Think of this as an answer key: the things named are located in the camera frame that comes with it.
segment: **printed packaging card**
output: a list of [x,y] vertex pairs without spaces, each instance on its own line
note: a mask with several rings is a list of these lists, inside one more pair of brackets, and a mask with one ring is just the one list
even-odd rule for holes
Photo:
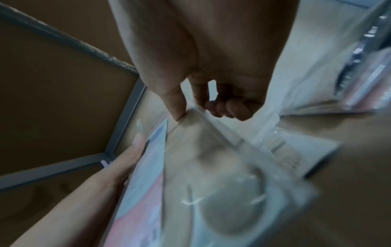
[[160,246],[166,134],[167,119],[164,119],[148,138],[148,146],[123,194],[104,247]]

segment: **small plastic packet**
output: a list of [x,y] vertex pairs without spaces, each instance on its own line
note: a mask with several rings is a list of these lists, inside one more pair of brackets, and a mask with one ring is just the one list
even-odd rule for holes
[[161,246],[259,246],[316,195],[271,152],[191,109],[167,136]]
[[390,101],[389,74],[391,1],[383,0],[292,84],[281,115],[378,110]]

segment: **plastic package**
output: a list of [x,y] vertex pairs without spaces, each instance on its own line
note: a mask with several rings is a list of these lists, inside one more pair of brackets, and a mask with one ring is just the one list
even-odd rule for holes
[[358,113],[388,105],[391,1],[383,0],[356,23],[293,83],[281,115]]
[[317,195],[271,152],[195,109],[167,126],[162,234],[141,247],[259,246]]

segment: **gray metal edge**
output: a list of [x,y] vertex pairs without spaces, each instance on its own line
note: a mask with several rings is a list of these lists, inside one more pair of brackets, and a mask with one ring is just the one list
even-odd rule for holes
[[139,77],[121,113],[121,116],[118,119],[113,134],[110,137],[109,143],[106,146],[105,152],[110,157],[115,158],[114,152],[117,149],[121,137],[127,127],[127,124],[129,123],[130,118],[132,117],[134,111],[136,110],[137,104],[140,101],[141,97],[143,96],[144,91],[145,91],[145,85]]
[[61,42],[67,46],[70,46],[78,51],[87,53],[96,58],[102,59],[106,62],[109,62],[113,65],[126,69],[132,73],[138,74],[137,69],[116,57],[109,55],[108,53],[93,47],[81,40],[78,40],[67,33],[61,32],[48,24],[41,22],[15,8],[12,8],[8,5],[5,5],[0,2],[0,20],[4,20],[18,26],[28,28],[35,33],[43,35],[47,38]]
[[101,160],[110,161],[106,153],[97,153],[90,156],[85,156],[77,159],[58,162],[46,166],[40,166],[20,172],[9,173],[0,176],[0,190],[8,189],[10,187],[26,184],[38,179],[50,177],[77,169],[83,166],[91,165],[100,162]]

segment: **forearm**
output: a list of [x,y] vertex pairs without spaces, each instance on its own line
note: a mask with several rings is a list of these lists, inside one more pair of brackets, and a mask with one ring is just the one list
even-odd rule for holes
[[12,247],[85,246],[115,202],[117,188],[99,172],[25,232]]

